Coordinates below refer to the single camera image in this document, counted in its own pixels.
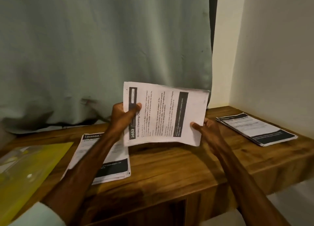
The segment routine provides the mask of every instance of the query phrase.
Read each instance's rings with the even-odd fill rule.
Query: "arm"
[[[202,134],[210,150],[220,161],[232,192],[241,208],[246,225],[290,225],[234,155],[230,146],[223,139],[218,124],[205,118],[203,126],[194,122],[191,123],[191,126]]]
[[[65,224],[68,225],[72,220],[112,145],[119,140],[121,133],[141,106],[138,104],[136,108],[124,113],[122,103],[115,104],[112,108],[111,123],[103,136],[42,199],[41,202],[57,213]]]

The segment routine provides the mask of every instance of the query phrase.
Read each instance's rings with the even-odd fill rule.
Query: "table top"
[[[242,111],[226,106],[208,109],[206,117],[214,119],[239,113]],[[232,129],[222,124],[219,127],[235,155],[267,194],[314,176],[314,140],[297,134],[296,140],[259,147]],[[100,133],[106,128],[107,124],[100,124],[30,134],[1,149],[3,155],[14,147],[74,142],[18,215],[57,184],[84,133]],[[131,176],[91,186],[77,218],[88,223],[115,217],[226,183],[218,159],[204,144],[192,147],[177,142],[145,143],[129,147]]]

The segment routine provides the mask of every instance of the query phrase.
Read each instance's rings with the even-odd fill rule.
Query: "sleeve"
[[[62,219],[48,206],[37,202],[9,226],[66,226]]]

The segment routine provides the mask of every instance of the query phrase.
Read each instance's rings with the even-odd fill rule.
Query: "green curtain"
[[[0,0],[0,120],[110,115],[123,82],[211,90],[209,0]]]

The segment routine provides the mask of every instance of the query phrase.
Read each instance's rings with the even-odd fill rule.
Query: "printed document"
[[[289,141],[298,137],[276,126],[255,119],[246,113],[217,117],[216,120],[262,147]]]
[[[103,133],[84,134],[77,147],[68,168],[72,169],[87,151],[98,141]],[[92,184],[100,184],[131,176],[129,149],[123,146],[123,141],[116,142],[109,151],[102,167],[98,170]]]
[[[124,132],[124,146],[145,142],[181,142],[199,146],[201,134],[190,122],[203,125],[209,91],[124,82],[123,109],[142,109]]]

